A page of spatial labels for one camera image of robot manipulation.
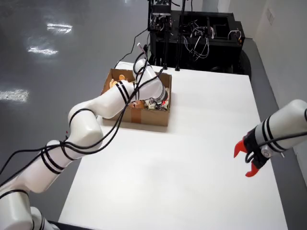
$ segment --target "cardboard box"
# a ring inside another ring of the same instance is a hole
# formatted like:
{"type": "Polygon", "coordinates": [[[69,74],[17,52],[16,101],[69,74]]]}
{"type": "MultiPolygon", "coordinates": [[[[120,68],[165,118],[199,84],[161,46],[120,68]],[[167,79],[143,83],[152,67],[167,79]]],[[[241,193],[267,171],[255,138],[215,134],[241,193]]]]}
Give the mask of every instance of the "cardboard box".
{"type": "MultiPolygon", "coordinates": [[[[110,89],[109,84],[112,81],[112,79],[114,79],[115,81],[119,80],[120,74],[123,74],[126,77],[126,79],[128,79],[129,82],[135,80],[132,70],[111,69],[108,74],[108,77],[106,79],[106,82],[105,82],[105,85],[104,85],[104,88],[101,94],[104,94],[107,90],[110,89]]],[[[169,88],[167,111],[127,107],[123,115],[122,121],[154,125],[154,126],[167,126],[168,125],[168,117],[169,117],[170,105],[171,105],[172,75],[162,73],[159,78],[162,84],[166,88],[169,88]]],[[[111,118],[110,120],[117,120],[117,118],[119,117],[119,114],[120,112],[117,115],[115,115],[113,118],[111,118]]]]}

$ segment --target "gray floor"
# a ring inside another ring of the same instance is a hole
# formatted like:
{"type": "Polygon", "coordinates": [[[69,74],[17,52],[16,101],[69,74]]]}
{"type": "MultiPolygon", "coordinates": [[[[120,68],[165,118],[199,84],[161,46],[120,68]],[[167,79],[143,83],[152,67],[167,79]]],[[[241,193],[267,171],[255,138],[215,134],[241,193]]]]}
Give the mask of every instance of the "gray floor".
{"type": "MultiPolygon", "coordinates": [[[[0,3],[0,166],[14,150],[64,139],[69,110],[101,92],[109,69],[131,49],[134,36],[146,28],[146,19],[145,0],[0,3]],[[48,28],[49,23],[66,26],[48,28]],[[12,94],[3,97],[16,90],[28,92],[27,98],[12,101],[12,94]]],[[[146,37],[143,34],[138,41],[144,44],[146,37]]],[[[277,104],[256,45],[246,40],[244,50],[251,61],[252,87],[264,119],[278,109],[277,104]]],[[[137,50],[125,60],[134,61],[136,54],[137,50]]],[[[34,155],[16,157],[0,181],[34,155]]],[[[296,157],[289,151],[286,160],[272,162],[288,227],[302,229],[307,226],[303,216],[307,190],[296,157]]],[[[58,220],[78,165],[72,163],[45,193],[30,195],[31,204],[48,219],[58,220]]]]}

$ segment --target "wire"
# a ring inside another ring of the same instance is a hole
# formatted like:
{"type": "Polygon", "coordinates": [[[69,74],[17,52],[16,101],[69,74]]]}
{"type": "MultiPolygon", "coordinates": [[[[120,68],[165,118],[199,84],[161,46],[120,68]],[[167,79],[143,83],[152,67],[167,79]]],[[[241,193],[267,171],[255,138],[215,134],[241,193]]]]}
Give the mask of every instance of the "wire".
{"type": "Polygon", "coordinates": [[[275,138],[275,139],[267,140],[265,142],[260,143],[258,145],[258,148],[260,148],[260,147],[262,147],[264,145],[270,144],[272,142],[275,142],[275,141],[287,140],[287,139],[292,139],[292,138],[298,138],[298,137],[302,137],[302,136],[307,136],[307,132],[289,134],[289,135],[286,135],[286,136],[283,136],[283,137],[280,137],[280,138],[275,138]]]}
{"type": "Polygon", "coordinates": [[[150,33],[148,33],[148,36],[147,36],[147,43],[146,43],[146,45],[147,45],[147,47],[148,47],[148,38],[149,38],[149,36],[150,36],[150,33]]]}
{"type": "Polygon", "coordinates": [[[5,162],[4,166],[2,167],[1,171],[0,171],[0,174],[4,171],[4,169],[6,168],[6,166],[8,165],[8,163],[11,161],[11,159],[18,153],[20,152],[35,152],[35,151],[41,151],[37,156],[35,156],[28,164],[26,164],[23,168],[21,168],[20,170],[18,170],[16,173],[14,173],[12,176],[10,176],[7,180],[5,180],[3,183],[0,184],[0,187],[2,187],[3,185],[5,185],[7,182],[9,182],[11,179],[13,179],[15,176],[17,176],[18,174],[20,174],[23,170],[25,170],[27,167],[29,167],[33,162],[35,162],[42,154],[44,154],[46,151],[49,151],[49,150],[52,150],[52,149],[55,149],[55,148],[58,148],[58,147],[65,147],[65,148],[69,148],[77,153],[80,153],[80,154],[84,154],[84,155],[90,155],[90,154],[94,154],[94,153],[97,153],[101,150],[103,150],[104,148],[106,148],[110,143],[111,141],[113,140],[113,138],[115,137],[115,135],[117,134],[118,132],[118,129],[119,129],[119,126],[121,124],[121,121],[122,121],[122,118],[123,118],[123,115],[124,115],[124,112],[128,106],[128,104],[130,103],[130,101],[132,100],[132,98],[135,96],[135,94],[140,90],[140,88],[142,86],[144,86],[145,84],[155,80],[156,78],[158,78],[162,71],[163,71],[163,68],[160,70],[159,74],[156,75],[154,78],[150,79],[150,80],[147,80],[145,81],[143,84],[139,85],[141,80],[142,80],[142,77],[144,75],[144,72],[146,71],[146,68],[148,66],[148,57],[147,57],[147,54],[145,53],[145,51],[142,49],[143,51],[143,54],[145,55],[145,64],[144,64],[144,67],[143,69],[140,69],[137,73],[137,76],[141,73],[142,71],[142,74],[140,76],[140,79],[139,81],[137,82],[136,84],[136,87],[134,89],[134,91],[132,92],[131,96],[129,97],[129,99],[127,100],[127,103],[125,104],[122,112],[120,113],[120,116],[118,117],[116,123],[113,125],[113,127],[111,128],[111,130],[101,139],[99,140],[98,142],[94,143],[93,145],[90,145],[90,146],[78,146],[78,145],[75,145],[71,142],[62,142],[60,141],[60,144],[57,144],[57,145],[50,145],[50,146],[45,146],[45,147],[41,147],[41,148],[38,148],[38,149],[22,149],[22,150],[18,150],[16,152],[14,152],[9,158],[8,160],[5,162]],[[89,152],[84,152],[84,151],[81,151],[79,149],[89,149],[89,148],[92,148],[94,146],[96,146],[97,144],[99,144],[101,141],[103,141],[113,130],[114,128],[117,126],[116,128],[116,131],[115,133],[113,134],[113,136],[110,138],[110,140],[103,146],[103,147],[100,147],[99,149],[95,150],[95,151],[89,151],[89,152]]]}
{"type": "Polygon", "coordinates": [[[208,39],[206,38],[206,45],[204,46],[204,48],[203,48],[203,50],[202,50],[201,54],[200,54],[200,55],[198,55],[198,58],[196,58],[196,60],[195,60],[195,61],[197,61],[199,58],[201,58],[201,59],[205,59],[205,58],[206,58],[208,55],[209,55],[209,41],[208,41],[208,39]],[[202,55],[202,53],[204,52],[204,50],[205,50],[206,46],[208,46],[207,54],[206,54],[205,56],[203,56],[203,55],[202,55]]]}
{"type": "MultiPolygon", "coordinates": [[[[298,137],[302,137],[302,136],[307,136],[307,132],[301,132],[301,133],[295,133],[295,134],[289,134],[289,135],[285,135],[285,136],[282,136],[280,138],[274,138],[274,139],[271,139],[271,140],[267,140],[265,142],[262,142],[260,143],[257,148],[260,148],[264,145],[267,145],[267,144],[270,144],[272,142],[276,142],[276,141],[280,141],[280,140],[287,140],[287,139],[292,139],[292,138],[298,138],[298,137]]],[[[255,154],[252,154],[255,150],[251,151],[251,152],[248,152],[245,156],[245,162],[246,163],[250,163],[251,160],[255,157],[255,154]]]]}
{"type": "Polygon", "coordinates": [[[240,37],[239,37],[239,39],[238,39],[238,40],[240,40],[242,34],[241,34],[241,31],[239,31],[239,30],[231,30],[231,31],[229,32],[228,36],[227,36],[227,39],[229,40],[229,35],[230,35],[231,33],[233,33],[233,32],[235,32],[236,34],[237,34],[237,32],[240,32],[240,37]]]}
{"type": "Polygon", "coordinates": [[[178,7],[180,7],[180,5],[178,5],[178,4],[176,4],[176,3],[174,3],[173,1],[172,1],[172,4],[174,4],[175,6],[178,6],[178,7]]]}
{"type": "Polygon", "coordinates": [[[195,44],[194,50],[196,49],[196,46],[197,46],[198,41],[200,40],[200,38],[201,38],[201,36],[198,38],[198,40],[197,40],[197,42],[196,42],[196,44],[195,44]]]}
{"type": "Polygon", "coordinates": [[[133,46],[132,46],[131,52],[130,52],[130,53],[127,53],[121,60],[119,60],[119,61],[116,63],[116,65],[114,66],[114,68],[116,68],[116,66],[119,64],[119,62],[121,62],[126,56],[128,56],[129,54],[132,54],[133,48],[134,48],[134,45],[135,45],[135,39],[136,39],[138,36],[140,36],[142,33],[144,33],[146,30],[143,30],[142,32],[140,32],[138,35],[136,35],[136,36],[134,37],[134,42],[133,42],[133,46]]]}

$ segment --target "plush toy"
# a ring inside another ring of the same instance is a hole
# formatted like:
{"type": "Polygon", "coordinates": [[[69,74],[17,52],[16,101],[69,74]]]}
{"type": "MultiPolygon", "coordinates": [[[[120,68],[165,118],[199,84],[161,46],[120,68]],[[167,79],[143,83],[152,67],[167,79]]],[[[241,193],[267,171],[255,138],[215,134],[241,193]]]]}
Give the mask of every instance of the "plush toy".
{"type": "MultiPolygon", "coordinates": [[[[119,80],[121,81],[121,80],[125,80],[125,79],[126,79],[125,76],[122,75],[122,74],[120,74],[119,80]]],[[[112,79],[112,80],[110,81],[110,84],[109,84],[110,89],[111,89],[113,86],[115,86],[116,84],[117,84],[117,81],[114,80],[114,79],[112,79]]]]}

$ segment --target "electronic equipment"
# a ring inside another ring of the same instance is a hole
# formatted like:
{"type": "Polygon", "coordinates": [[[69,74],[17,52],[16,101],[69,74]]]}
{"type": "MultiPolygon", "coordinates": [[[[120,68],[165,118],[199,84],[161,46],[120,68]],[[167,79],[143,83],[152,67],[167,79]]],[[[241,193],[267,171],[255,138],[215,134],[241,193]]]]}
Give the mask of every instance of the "electronic equipment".
{"type": "Polygon", "coordinates": [[[163,30],[151,31],[151,64],[240,73],[245,34],[232,13],[184,12],[182,16],[180,11],[172,11],[170,20],[169,41],[165,40],[163,30]],[[168,43],[167,58],[165,43],[168,43]]]}

